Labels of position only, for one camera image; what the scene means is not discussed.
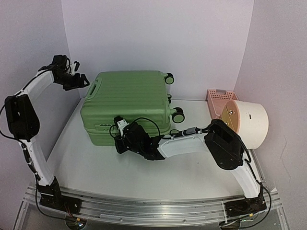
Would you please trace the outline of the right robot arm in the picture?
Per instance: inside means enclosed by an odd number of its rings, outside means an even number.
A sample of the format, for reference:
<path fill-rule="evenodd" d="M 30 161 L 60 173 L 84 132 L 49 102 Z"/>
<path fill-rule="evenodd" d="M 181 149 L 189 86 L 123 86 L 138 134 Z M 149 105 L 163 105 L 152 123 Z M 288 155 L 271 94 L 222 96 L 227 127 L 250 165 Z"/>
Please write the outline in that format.
<path fill-rule="evenodd" d="M 206 128 L 191 127 L 165 137 L 151 137 L 138 124 L 123 117 L 114 118 L 118 134 L 113 137 L 119 154 L 126 151 L 149 161 L 160 161 L 178 155 L 208 151 L 217 166 L 231 172 L 244 192 L 244 199 L 226 202 L 229 217 L 254 214 L 267 208 L 264 186 L 251 166 L 251 156 L 241 137 L 222 120 L 213 119 Z"/>

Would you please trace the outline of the green hard-shell suitcase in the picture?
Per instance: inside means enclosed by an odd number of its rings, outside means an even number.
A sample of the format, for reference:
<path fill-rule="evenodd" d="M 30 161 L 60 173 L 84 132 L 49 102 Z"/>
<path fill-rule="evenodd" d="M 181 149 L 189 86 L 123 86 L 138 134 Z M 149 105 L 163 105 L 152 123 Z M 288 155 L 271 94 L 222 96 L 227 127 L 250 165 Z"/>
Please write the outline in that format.
<path fill-rule="evenodd" d="M 96 146 L 113 146 L 118 134 L 116 116 L 133 120 L 152 137 L 166 135 L 172 123 L 185 120 L 183 109 L 171 107 L 167 85 L 172 73 L 157 70 L 101 72 L 90 86 L 81 107 L 83 127 Z"/>

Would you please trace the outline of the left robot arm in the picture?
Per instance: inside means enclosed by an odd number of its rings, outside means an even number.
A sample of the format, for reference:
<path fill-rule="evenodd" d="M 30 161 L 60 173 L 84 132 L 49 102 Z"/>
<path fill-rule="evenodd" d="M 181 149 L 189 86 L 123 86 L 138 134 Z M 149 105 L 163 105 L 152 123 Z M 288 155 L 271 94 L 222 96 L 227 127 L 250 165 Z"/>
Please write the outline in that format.
<path fill-rule="evenodd" d="M 41 67 L 36 75 L 17 93 L 5 98 L 1 111 L 6 113 L 9 138 L 19 143 L 25 161 L 34 175 L 37 192 L 41 195 L 38 204 L 66 212 L 73 216 L 81 209 L 82 201 L 63 195 L 55 175 L 47 165 L 36 136 L 40 121 L 34 109 L 34 102 L 52 84 L 59 84 L 70 91 L 89 86 L 85 74 L 78 73 L 80 63 L 71 62 L 66 55 L 55 55 L 51 64 Z"/>

